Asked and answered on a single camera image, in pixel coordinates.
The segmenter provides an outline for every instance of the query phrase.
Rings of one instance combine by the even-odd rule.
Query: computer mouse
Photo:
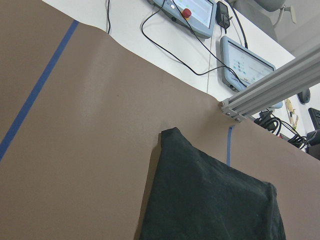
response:
[[[311,97],[310,89],[307,88],[307,89],[303,90],[302,92],[299,92],[297,94],[297,96],[298,96],[300,103],[307,104],[310,101],[310,97]]]

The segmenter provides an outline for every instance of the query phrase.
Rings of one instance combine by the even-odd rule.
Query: blue tape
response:
[[[234,125],[229,127],[228,130],[228,140],[226,145],[226,164],[230,167],[231,166],[231,137],[232,137],[232,130],[234,129]]]
[[[7,149],[10,146],[10,143],[16,136],[19,128],[21,127],[22,123],[24,122],[29,110],[31,109],[32,105],[34,104],[35,100],[37,99],[42,87],[45,85],[48,77],[50,76],[52,70],[54,69],[56,63],[58,62],[62,52],[64,51],[65,47],[67,46],[71,36],[75,32],[79,22],[74,20],[69,27],[68,31],[64,35],[63,39],[61,40],[59,46],[55,50],[53,56],[51,57],[49,63],[45,67],[43,73],[41,74],[40,78],[34,85],[30,95],[26,99],[25,103],[23,104],[22,108],[20,109],[18,115],[15,117],[12,125],[10,126],[8,132],[4,136],[1,144],[0,144],[0,162],[4,157]]]

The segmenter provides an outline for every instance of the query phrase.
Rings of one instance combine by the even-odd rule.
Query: display screen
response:
[[[229,64],[244,84],[250,85],[274,71],[258,58],[228,41]]]
[[[182,10],[189,9],[193,18],[208,28],[210,27],[214,7],[211,2],[207,0],[176,0],[174,2]]]

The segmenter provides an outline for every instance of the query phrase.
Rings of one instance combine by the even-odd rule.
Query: folded cloth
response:
[[[285,240],[269,182],[193,147],[178,128],[161,133],[161,155],[140,240]]]

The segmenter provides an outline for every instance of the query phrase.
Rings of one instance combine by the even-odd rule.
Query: button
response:
[[[187,19],[191,16],[191,11],[188,9],[188,8],[185,8],[183,11],[182,11],[182,16]]]

